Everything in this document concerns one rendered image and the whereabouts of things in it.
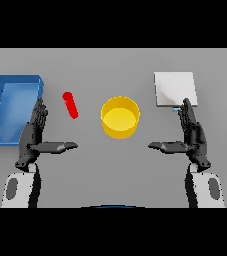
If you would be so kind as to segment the blue tray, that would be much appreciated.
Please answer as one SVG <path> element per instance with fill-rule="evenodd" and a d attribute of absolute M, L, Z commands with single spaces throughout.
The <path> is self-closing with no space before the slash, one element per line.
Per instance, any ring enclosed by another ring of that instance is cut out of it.
<path fill-rule="evenodd" d="M 19 145 L 43 87 L 40 75 L 0 75 L 0 146 Z"/>

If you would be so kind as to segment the yellow bowl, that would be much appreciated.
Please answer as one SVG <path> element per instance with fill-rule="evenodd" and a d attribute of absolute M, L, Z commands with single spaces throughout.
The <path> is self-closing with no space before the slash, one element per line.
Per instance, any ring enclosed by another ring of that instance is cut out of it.
<path fill-rule="evenodd" d="M 131 98 L 108 99 L 101 108 L 101 125 L 106 135 L 115 140 L 131 137 L 139 124 L 140 110 Z"/>

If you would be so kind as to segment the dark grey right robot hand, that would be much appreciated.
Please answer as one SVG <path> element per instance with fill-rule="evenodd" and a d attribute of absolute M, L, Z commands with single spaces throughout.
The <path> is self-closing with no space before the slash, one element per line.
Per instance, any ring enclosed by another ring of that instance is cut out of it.
<path fill-rule="evenodd" d="M 207 158 L 207 140 L 202 125 L 196 121 L 195 113 L 188 98 L 178 110 L 183 140 L 175 142 L 151 142 L 148 147 L 156 149 L 164 154 L 185 154 L 191 163 L 197 165 L 199 172 L 211 167 Z"/>

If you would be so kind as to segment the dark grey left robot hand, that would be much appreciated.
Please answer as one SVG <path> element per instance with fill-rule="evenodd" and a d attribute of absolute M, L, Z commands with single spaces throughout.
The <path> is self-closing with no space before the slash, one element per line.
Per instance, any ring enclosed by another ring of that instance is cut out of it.
<path fill-rule="evenodd" d="M 41 153 L 62 154 L 70 149 L 76 149 L 75 142 L 43 142 L 48 110 L 43 100 L 39 98 L 32 110 L 30 120 L 25 124 L 19 140 L 19 158 L 15 167 L 28 172 L 28 166 L 36 162 Z"/>

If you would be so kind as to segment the red beaker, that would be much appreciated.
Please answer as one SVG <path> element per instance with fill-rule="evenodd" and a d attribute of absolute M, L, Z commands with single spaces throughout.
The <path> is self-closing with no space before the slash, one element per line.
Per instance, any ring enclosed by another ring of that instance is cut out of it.
<path fill-rule="evenodd" d="M 69 115 L 73 119 L 76 119 L 78 117 L 78 110 L 74 101 L 73 94 L 71 92 L 64 92 L 62 98 L 65 102 Z"/>

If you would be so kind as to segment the pale square measuring scale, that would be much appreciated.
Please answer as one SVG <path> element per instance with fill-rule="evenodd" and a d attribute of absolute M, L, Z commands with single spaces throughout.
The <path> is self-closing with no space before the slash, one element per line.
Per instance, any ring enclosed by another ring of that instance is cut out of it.
<path fill-rule="evenodd" d="M 154 84 L 157 107 L 179 108 L 185 98 L 193 107 L 198 106 L 192 72 L 155 72 Z"/>

